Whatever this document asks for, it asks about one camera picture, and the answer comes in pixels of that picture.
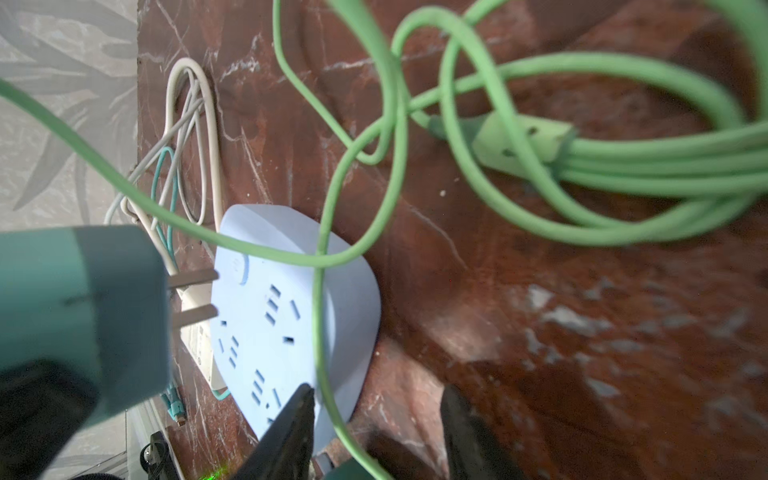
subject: coiled green cable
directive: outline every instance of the coiled green cable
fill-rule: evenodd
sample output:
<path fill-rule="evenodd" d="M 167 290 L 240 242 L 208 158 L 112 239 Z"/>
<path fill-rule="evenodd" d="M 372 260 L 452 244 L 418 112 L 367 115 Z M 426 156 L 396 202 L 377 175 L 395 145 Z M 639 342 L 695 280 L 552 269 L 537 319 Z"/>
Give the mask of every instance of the coiled green cable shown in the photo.
<path fill-rule="evenodd" d="M 374 61 L 382 87 L 382 117 L 352 139 L 317 98 L 301 84 L 285 61 L 280 39 L 280 0 L 275 0 L 273 21 L 275 51 L 291 83 L 328 122 L 348 147 L 334 172 L 320 222 L 316 255 L 302 255 L 260 247 L 197 226 L 162 207 L 128 183 L 98 152 L 63 121 L 8 82 L 0 81 L 0 94 L 50 128 L 105 179 L 139 207 L 159 220 L 193 237 L 255 257 L 315 267 L 313 288 L 313 346 L 320 392 L 336 432 L 353 456 L 376 478 L 389 475 L 357 445 L 347 432 L 333 400 L 323 349 L 323 269 L 344 264 L 365 253 L 379 238 L 394 211 L 406 172 L 408 116 L 429 127 L 433 118 L 422 109 L 439 103 L 439 122 L 455 159 L 472 189 L 502 217 L 521 228 L 565 243 L 614 246 L 641 241 L 676 240 L 716 228 L 741 214 L 762 194 L 768 180 L 768 8 L 759 0 L 708 0 L 741 34 L 752 51 L 758 77 L 758 119 L 746 124 L 738 103 L 711 80 L 660 61 L 632 55 L 561 53 L 495 65 L 472 26 L 506 0 L 479 0 L 459 17 L 437 7 L 424 7 L 408 15 L 398 27 L 391 50 L 368 9 L 360 0 L 329 0 L 338 15 L 360 40 Z M 440 28 L 450 35 L 439 71 L 439 86 L 411 98 L 397 58 L 408 36 L 421 27 Z M 477 73 L 454 79 L 455 63 L 464 51 Z M 699 108 L 718 129 L 716 132 L 656 141 L 591 141 L 576 139 L 561 160 L 558 179 L 553 178 L 531 144 L 528 132 L 504 86 L 504 80 L 555 72 L 589 72 L 632 78 L 664 88 Z M 558 223 L 520 208 L 484 175 L 483 158 L 468 144 L 467 119 L 458 117 L 455 96 L 484 88 L 498 115 L 498 122 L 523 171 L 564 217 L 574 224 Z M 376 151 L 362 150 L 378 140 Z M 392 173 L 376 216 L 363 236 L 348 250 L 326 254 L 333 212 L 343 179 L 355 160 L 377 164 L 394 142 Z M 683 198 L 683 202 L 656 217 L 628 223 L 592 212 L 560 188 L 558 180 L 586 187 L 656 197 Z"/>

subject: light green connector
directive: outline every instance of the light green connector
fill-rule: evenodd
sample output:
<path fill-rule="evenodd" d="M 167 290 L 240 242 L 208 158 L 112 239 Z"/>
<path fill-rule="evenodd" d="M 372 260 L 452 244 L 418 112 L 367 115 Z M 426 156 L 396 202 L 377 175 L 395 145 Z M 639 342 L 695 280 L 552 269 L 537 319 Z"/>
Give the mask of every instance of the light green connector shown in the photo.
<path fill-rule="evenodd" d="M 528 139 L 539 160 L 552 168 L 568 152 L 568 145 L 578 131 L 567 122 L 520 115 L 518 118 L 528 132 Z M 520 178 L 528 178 L 518 161 L 515 146 L 506 134 L 496 112 L 473 118 L 464 118 L 462 132 L 475 158 L 484 167 L 493 168 Z M 445 129 L 440 117 L 429 119 L 429 132 L 445 140 Z"/>

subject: marble tabletop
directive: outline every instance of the marble tabletop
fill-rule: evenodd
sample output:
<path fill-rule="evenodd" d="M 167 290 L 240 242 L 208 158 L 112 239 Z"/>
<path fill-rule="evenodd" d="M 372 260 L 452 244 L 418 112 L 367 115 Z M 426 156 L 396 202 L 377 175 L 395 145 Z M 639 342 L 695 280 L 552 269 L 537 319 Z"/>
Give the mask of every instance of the marble tabletop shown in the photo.
<path fill-rule="evenodd" d="M 468 0 L 438 0 L 457 12 Z M 367 2 L 387 35 L 421 0 Z M 139 156 L 162 134 L 167 73 L 190 56 L 215 95 L 227 205 L 282 204 L 319 219 L 344 147 L 285 81 L 267 0 L 140 0 Z M 478 31 L 498 62 L 560 50 L 625 51 L 706 73 L 753 109 L 749 58 L 697 2 L 509 2 Z M 288 62 L 355 134 L 379 116 L 370 59 L 320 0 L 283 6 Z M 412 92 L 436 85 L 445 38 L 406 45 Z M 460 61 L 461 74 L 470 71 Z M 629 81 L 552 75 L 510 82 L 521 111 L 574 122 L 585 137 L 651 138 L 707 128 L 670 95 Z M 488 111 L 482 93 L 463 115 Z M 582 248 L 506 223 L 472 192 L 447 144 L 411 128 L 396 214 L 366 254 L 382 294 L 382 325 L 349 427 L 397 478 L 444 478 L 439 401 L 457 385 L 529 478 L 764 478 L 768 472 L 768 211 L 760 201 L 693 240 Z M 199 191 L 197 153 L 184 157 Z M 489 174 L 523 207 L 557 218 L 524 181 Z M 389 162 L 345 181 L 334 231 L 367 228 Z M 568 187 L 586 206 L 638 220 L 668 202 Z M 211 265 L 177 236 L 182 268 Z M 174 369 L 188 411 L 170 429 L 187 480 L 234 472 L 257 438 L 232 399 L 218 402 L 186 349 Z M 339 462 L 348 454 L 328 448 Z"/>

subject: power strip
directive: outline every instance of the power strip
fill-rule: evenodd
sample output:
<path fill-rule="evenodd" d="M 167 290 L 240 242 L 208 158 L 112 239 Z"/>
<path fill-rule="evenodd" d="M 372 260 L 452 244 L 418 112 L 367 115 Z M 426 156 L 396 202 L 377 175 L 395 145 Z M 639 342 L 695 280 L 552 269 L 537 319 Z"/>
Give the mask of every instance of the power strip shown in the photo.
<path fill-rule="evenodd" d="M 181 310 L 189 310 L 197 306 L 210 303 L 210 283 L 193 285 L 180 292 Z M 195 323 L 185 326 L 180 331 L 181 341 L 187 347 L 192 360 L 203 373 L 205 381 L 211 390 L 221 390 L 227 387 L 221 378 L 221 373 L 216 366 L 214 350 L 210 343 L 210 324 L 208 322 Z"/>
<path fill-rule="evenodd" d="M 319 224 L 289 207 L 235 205 L 221 233 L 295 253 L 313 253 Z M 331 234 L 329 253 L 349 248 Z M 316 389 L 313 451 L 336 436 L 317 389 L 312 336 L 314 269 L 287 265 L 219 247 L 219 280 L 210 321 L 214 357 L 237 406 L 261 438 L 296 388 Z M 368 372 L 379 331 L 381 299 L 364 258 L 326 270 L 324 331 L 329 379 L 339 412 L 348 420 Z"/>

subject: leaf pattern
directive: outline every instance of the leaf pattern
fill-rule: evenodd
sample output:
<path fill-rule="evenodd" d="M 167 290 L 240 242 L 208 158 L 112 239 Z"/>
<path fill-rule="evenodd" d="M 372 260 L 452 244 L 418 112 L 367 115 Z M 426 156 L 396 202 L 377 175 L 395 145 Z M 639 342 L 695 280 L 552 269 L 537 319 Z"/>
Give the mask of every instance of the leaf pattern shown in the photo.
<path fill-rule="evenodd" d="M 90 98 L 68 107 L 60 117 L 85 140 L 125 171 L 136 161 L 137 89 L 135 74 L 113 76 L 65 54 L 19 26 L 22 14 L 46 15 L 98 28 L 110 37 L 101 52 L 116 60 L 137 56 L 136 23 L 93 0 L 3 0 L 0 37 L 31 61 L 0 61 L 2 76 L 33 95 L 90 92 Z M 69 147 L 50 135 L 24 189 L 18 210 L 45 191 L 73 156 Z M 74 190 L 81 220 L 91 222 L 84 161 L 77 159 Z"/>

